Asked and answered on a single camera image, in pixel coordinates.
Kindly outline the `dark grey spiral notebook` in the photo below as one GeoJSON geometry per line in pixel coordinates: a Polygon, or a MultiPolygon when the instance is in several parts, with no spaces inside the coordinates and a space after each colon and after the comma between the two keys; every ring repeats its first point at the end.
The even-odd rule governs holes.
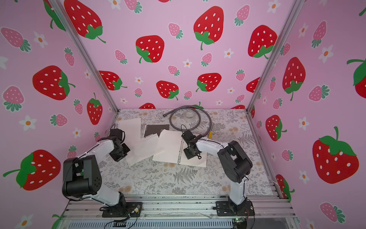
{"type": "Polygon", "coordinates": [[[145,127],[145,131],[144,131],[144,137],[153,135],[153,134],[157,134],[158,136],[160,136],[160,133],[163,130],[169,130],[169,124],[164,124],[164,125],[146,125],[145,127]]]}

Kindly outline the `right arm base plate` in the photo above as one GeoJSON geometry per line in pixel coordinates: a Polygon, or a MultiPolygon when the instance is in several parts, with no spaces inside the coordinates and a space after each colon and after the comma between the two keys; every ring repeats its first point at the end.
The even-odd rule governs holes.
{"type": "Polygon", "coordinates": [[[240,205],[236,205],[232,201],[217,201],[213,210],[216,210],[220,217],[255,216],[253,204],[249,200],[240,205]]]}

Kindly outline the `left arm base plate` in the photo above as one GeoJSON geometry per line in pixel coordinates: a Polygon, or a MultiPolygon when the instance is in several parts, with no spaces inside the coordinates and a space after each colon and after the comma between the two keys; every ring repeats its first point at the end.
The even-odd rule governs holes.
{"type": "Polygon", "coordinates": [[[101,207],[103,218],[123,218],[123,217],[139,217],[141,214],[142,202],[127,202],[126,207],[115,205],[111,207],[101,207]]]}

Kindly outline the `white spiral notebook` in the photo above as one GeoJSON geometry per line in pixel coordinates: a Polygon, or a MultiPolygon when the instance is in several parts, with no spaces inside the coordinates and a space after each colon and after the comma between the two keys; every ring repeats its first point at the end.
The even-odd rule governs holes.
{"type": "Polygon", "coordinates": [[[185,166],[205,168],[207,164],[207,153],[201,154],[201,159],[194,157],[188,159],[184,153],[187,144],[178,131],[163,130],[160,133],[158,146],[164,151],[153,156],[153,161],[174,163],[185,166]]]}

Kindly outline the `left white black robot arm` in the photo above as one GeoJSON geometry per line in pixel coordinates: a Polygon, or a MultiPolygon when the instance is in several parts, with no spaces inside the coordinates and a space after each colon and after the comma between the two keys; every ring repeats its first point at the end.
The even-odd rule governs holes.
{"type": "Polygon", "coordinates": [[[110,208],[126,209],[124,195],[113,191],[103,183],[98,166],[105,156],[110,156],[115,162],[125,158],[130,148],[124,141],[124,131],[117,128],[111,129],[109,136],[98,140],[90,150],[78,157],[65,160],[62,194],[70,201],[89,198],[110,208]]]}

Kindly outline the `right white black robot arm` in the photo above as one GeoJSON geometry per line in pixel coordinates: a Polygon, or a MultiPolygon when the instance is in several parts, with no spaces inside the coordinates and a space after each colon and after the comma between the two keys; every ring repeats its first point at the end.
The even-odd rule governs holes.
{"type": "Polygon", "coordinates": [[[216,142],[203,135],[195,136],[191,131],[184,131],[182,139],[187,144],[184,154],[188,160],[202,159],[202,153],[218,156],[225,175],[231,180],[228,207],[231,212],[239,212],[245,207],[247,196],[245,183],[248,181],[253,163],[237,141],[216,142]]]}

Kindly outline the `torn white notebook page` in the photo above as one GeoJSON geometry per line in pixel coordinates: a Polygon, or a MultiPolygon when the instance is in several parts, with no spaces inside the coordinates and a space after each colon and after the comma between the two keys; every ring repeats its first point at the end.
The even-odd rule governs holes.
{"type": "Polygon", "coordinates": [[[125,132],[125,143],[134,142],[141,139],[141,118],[122,120],[117,118],[117,128],[125,132]]]}

